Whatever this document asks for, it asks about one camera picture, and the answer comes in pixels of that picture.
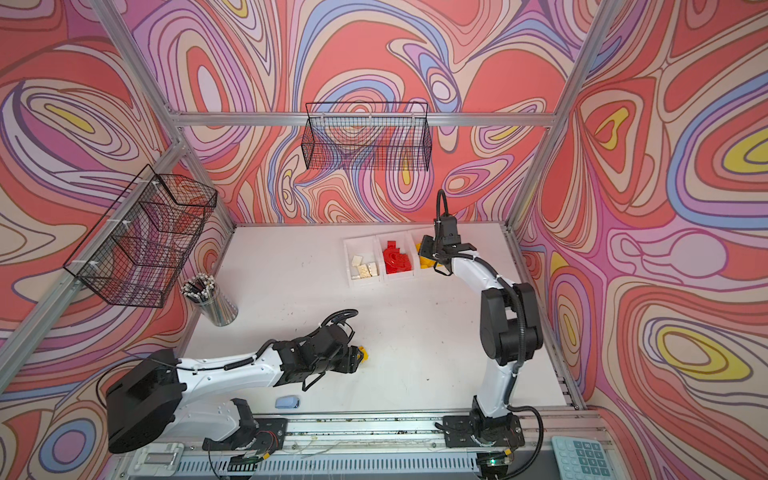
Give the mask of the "yellow lego brick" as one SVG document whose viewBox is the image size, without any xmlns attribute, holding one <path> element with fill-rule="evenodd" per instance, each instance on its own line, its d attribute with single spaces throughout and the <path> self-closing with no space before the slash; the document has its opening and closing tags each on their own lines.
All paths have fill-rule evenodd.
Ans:
<svg viewBox="0 0 768 480">
<path fill-rule="evenodd" d="M 419 265 L 421 269 L 432 269 L 436 265 L 436 261 L 420 256 Z"/>
</svg>

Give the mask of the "white lego brick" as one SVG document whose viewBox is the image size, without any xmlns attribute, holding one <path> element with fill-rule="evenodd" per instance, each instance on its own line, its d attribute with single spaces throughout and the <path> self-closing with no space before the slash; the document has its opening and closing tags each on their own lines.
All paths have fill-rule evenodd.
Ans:
<svg viewBox="0 0 768 480">
<path fill-rule="evenodd" d="M 368 266 L 361 264 L 357 267 L 358 275 L 360 278 L 371 278 L 372 276 L 369 273 Z"/>
</svg>

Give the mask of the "red arch lego piece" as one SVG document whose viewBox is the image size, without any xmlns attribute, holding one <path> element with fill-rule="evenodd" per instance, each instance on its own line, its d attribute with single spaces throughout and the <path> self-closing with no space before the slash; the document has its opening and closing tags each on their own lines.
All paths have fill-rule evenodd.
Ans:
<svg viewBox="0 0 768 480">
<path fill-rule="evenodd" d="M 407 254 L 402 253 L 400 248 L 397 250 L 388 250 L 387 248 L 382 251 L 385 270 L 388 275 L 405 273 L 412 270 L 412 264 Z"/>
</svg>

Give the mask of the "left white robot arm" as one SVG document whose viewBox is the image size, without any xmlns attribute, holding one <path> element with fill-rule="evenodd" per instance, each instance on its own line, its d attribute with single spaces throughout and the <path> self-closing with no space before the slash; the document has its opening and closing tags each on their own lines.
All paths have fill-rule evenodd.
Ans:
<svg viewBox="0 0 768 480">
<path fill-rule="evenodd" d="M 138 450 L 163 437 L 201 437 L 218 449 L 242 449 L 258 427 L 248 402 L 216 396 L 298 384 L 327 373 L 353 374 L 366 358 L 345 322 L 325 323 L 292 340 L 267 340 L 256 352 L 216 359 L 178 358 L 170 349 L 144 358 L 106 392 L 108 450 Z"/>
</svg>

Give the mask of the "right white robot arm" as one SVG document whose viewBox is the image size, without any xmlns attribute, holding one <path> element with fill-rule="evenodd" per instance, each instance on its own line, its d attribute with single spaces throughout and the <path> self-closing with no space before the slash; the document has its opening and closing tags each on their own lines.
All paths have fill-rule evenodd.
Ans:
<svg viewBox="0 0 768 480">
<path fill-rule="evenodd" d="M 473 409 L 483 420 L 507 416 L 523 366 L 543 347 L 544 338 L 535 290 L 515 283 L 461 240 L 458 222 L 447 213 L 434 221 L 434 234 L 422 239 L 419 255 L 433 260 L 444 276 L 456 276 L 479 294 L 479 336 L 488 358 Z"/>
</svg>

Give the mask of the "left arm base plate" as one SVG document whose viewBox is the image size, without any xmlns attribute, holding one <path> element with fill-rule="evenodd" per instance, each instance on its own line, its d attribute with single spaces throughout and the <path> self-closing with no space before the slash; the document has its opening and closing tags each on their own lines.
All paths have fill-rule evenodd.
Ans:
<svg viewBox="0 0 768 480">
<path fill-rule="evenodd" d="M 240 426 L 224 440 L 205 438 L 202 449 L 206 452 L 256 451 L 272 454 L 283 448 L 287 426 L 287 418 L 257 418 L 252 425 Z"/>
</svg>

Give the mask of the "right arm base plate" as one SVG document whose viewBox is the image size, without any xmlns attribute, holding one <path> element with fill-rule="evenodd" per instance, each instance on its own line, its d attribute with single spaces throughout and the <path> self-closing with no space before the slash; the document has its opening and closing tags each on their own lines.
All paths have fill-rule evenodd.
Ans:
<svg viewBox="0 0 768 480">
<path fill-rule="evenodd" d="M 490 418 L 473 415 L 444 416 L 435 428 L 444 435 L 448 448 L 509 448 L 516 450 L 525 445 L 525 437 L 519 418 L 509 413 L 504 417 Z"/>
</svg>

